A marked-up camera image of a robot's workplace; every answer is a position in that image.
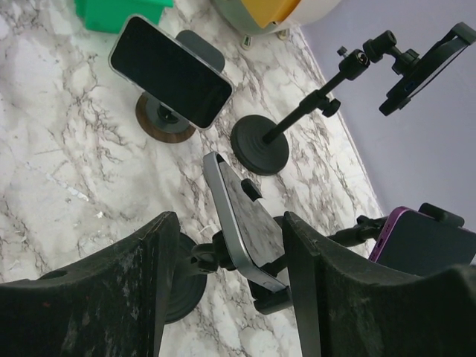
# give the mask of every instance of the metal rod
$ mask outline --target metal rod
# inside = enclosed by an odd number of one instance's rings
[[[344,76],[342,71],[339,71],[339,73],[337,73],[333,78],[330,79],[329,82],[324,84],[324,86],[318,90],[318,95],[313,92],[309,94],[306,98],[304,98],[300,102],[299,107],[289,113],[287,117],[282,119],[282,121],[279,122],[275,128],[264,134],[263,141],[265,142],[265,144],[272,143],[279,135],[284,133],[287,129],[289,129],[290,126],[295,124],[304,115],[309,114],[310,112],[315,110],[319,105],[319,100],[322,100],[322,97],[328,95],[345,79],[346,77]]]

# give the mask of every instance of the phone screen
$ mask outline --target phone screen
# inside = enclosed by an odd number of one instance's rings
[[[261,268],[284,254],[280,226],[258,202],[242,189],[242,180],[226,162],[219,163],[240,235],[253,263]]]
[[[409,274],[435,274],[454,264],[472,264],[476,234],[407,210],[395,221],[377,263]]]
[[[231,84],[149,22],[132,17],[110,57],[111,67],[200,129],[207,129]]]

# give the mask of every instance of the purple wall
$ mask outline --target purple wall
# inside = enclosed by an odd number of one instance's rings
[[[475,0],[343,0],[303,31],[329,79],[342,45],[361,48],[388,29],[401,50],[424,54],[461,21],[476,28]],[[382,209],[430,202],[476,231],[476,44],[402,111],[384,117],[378,108],[398,80],[392,64],[384,59],[334,91]]]

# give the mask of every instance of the marble floor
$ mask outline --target marble floor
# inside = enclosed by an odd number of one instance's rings
[[[294,211],[324,234],[359,214],[379,216],[337,115],[313,113],[288,131],[292,157],[277,176],[246,172],[231,152],[240,117],[278,121],[322,85],[301,32],[287,42],[257,38],[244,51],[210,0],[175,3],[160,27],[213,43],[237,90],[214,127],[171,145],[142,131],[134,114],[141,90],[110,70],[116,35],[85,30],[73,0],[0,1],[0,282],[36,279],[165,210],[177,212],[195,241],[209,242],[219,230],[202,172],[210,151],[258,184],[272,215]],[[166,327],[161,356],[296,357],[300,347],[292,310],[259,315],[245,281],[220,271],[199,307]]]

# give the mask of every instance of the white phone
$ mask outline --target white phone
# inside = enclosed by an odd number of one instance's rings
[[[289,285],[287,269],[273,277],[262,267],[284,255],[281,227],[243,187],[244,180],[220,154],[204,158],[205,180],[211,189],[223,237],[237,271],[248,280],[278,292]]]

